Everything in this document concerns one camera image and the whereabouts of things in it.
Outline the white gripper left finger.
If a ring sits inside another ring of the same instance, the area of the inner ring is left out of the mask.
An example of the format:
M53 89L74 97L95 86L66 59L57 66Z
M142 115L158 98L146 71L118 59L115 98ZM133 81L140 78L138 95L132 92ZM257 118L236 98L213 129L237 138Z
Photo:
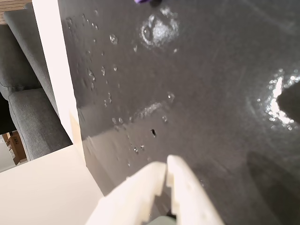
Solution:
M87 225L141 225L148 222L164 187L166 163L152 162L101 198Z

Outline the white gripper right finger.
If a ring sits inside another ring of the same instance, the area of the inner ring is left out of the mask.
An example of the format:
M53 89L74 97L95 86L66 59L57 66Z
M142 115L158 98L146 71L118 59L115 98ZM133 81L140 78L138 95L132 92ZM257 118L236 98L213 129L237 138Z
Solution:
M198 178L179 156L167 157L166 186L171 189L171 212L176 224L224 224Z

